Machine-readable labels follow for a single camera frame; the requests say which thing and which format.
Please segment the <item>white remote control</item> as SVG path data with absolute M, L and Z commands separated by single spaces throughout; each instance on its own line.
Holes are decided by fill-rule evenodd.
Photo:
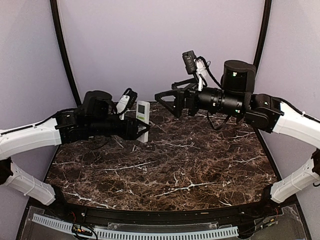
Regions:
M 142 122 L 149 124 L 150 121 L 150 103 L 148 101 L 138 100 L 136 103 L 136 118 Z M 137 140 L 141 143 L 147 143 L 149 132 L 143 133 Z

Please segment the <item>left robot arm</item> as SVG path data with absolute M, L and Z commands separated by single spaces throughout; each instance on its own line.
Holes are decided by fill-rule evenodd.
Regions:
M 29 196 L 60 218 L 67 218 L 70 206 L 59 196 L 59 189 L 19 168 L 13 155 L 46 146 L 88 140 L 95 136 L 118 136 L 124 140 L 148 141 L 150 103 L 137 100 L 127 88 L 115 103 L 101 90 L 88 91 L 77 108 L 60 110 L 40 122 L 0 132 L 0 183 Z

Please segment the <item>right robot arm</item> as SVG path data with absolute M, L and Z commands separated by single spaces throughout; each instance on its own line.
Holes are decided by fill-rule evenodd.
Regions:
M 240 60 L 227 60 L 219 88 L 208 87 L 206 75 L 211 76 L 203 57 L 185 65 L 194 77 L 175 82 L 171 90 L 157 93 L 155 100 L 180 118 L 182 110 L 189 116 L 198 110 L 207 114 L 221 113 L 226 119 L 235 117 L 253 128 L 267 133 L 277 133 L 296 138 L 316 148 L 311 157 L 298 170 L 283 180 L 267 186 L 263 200 L 255 205 L 255 213 L 266 217 L 286 199 L 320 180 L 320 121 L 295 108 L 290 102 L 270 96 L 255 94 L 256 67 Z

